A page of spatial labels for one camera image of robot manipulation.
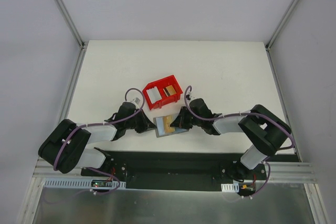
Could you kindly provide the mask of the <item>grey leather card holder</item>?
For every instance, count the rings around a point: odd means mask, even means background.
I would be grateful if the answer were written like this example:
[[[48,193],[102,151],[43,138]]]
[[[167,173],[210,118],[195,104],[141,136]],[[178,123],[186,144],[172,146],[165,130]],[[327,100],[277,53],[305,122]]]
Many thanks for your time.
[[[188,132],[186,129],[170,126],[171,123],[177,118],[178,114],[169,114],[166,116],[155,117],[154,124],[156,125],[155,133],[156,137],[165,137],[175,134],[181,134]]]

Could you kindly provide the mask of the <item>gold credit card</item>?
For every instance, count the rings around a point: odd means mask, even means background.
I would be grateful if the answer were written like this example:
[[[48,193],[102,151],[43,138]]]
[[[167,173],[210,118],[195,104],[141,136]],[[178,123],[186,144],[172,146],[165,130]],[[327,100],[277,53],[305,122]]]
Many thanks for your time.
[[[172,85],[163,88],[163,91],[167,97],[175,95],[176,91]]]
[[[163,118],[164,132],[166,134],[175,132],[174,127],[170,127],[170,124],[174,121],[173,115],[167,115]]]

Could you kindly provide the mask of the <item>red plastic bin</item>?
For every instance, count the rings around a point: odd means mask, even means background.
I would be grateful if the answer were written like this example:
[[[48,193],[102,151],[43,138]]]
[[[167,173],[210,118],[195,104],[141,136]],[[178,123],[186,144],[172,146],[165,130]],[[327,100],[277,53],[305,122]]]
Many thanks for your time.
[[[163,88],[172,85],[176,91],[175,95],[167,97]],[[170,75],[168,77],[148,83],[142,90],[149,110],[161,109],[162,106],[177,102],[183,93],[176,77]]]

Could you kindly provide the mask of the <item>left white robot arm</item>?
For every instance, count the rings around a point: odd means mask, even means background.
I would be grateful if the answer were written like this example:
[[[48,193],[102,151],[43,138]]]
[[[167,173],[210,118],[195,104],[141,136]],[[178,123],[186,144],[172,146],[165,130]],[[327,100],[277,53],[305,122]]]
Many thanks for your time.
[[[108,154],[89,144],[116,141],[127,130],[141,134],[154,129],[156,125],[135,102],[123,102],[118,112],[102,123],[78,126],[70,119],[62,120],[42,143],[38,155],[63,174],[79,166],[92,167],[99,176],[106,176],[111,170]]]

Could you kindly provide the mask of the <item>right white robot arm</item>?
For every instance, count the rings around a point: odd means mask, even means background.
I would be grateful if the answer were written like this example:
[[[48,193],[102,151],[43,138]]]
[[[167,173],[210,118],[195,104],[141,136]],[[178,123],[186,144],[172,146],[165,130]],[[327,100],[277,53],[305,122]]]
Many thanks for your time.
[[[170,126],[185,130],[198,126],[209,135],[244,133],[251,147],[226,170],[242,179],[250,178],[256,166],[274,156],[291,135],[291,128],[261,104],[243,113],[223,115],[212,113],[202,98],[181,107]]]

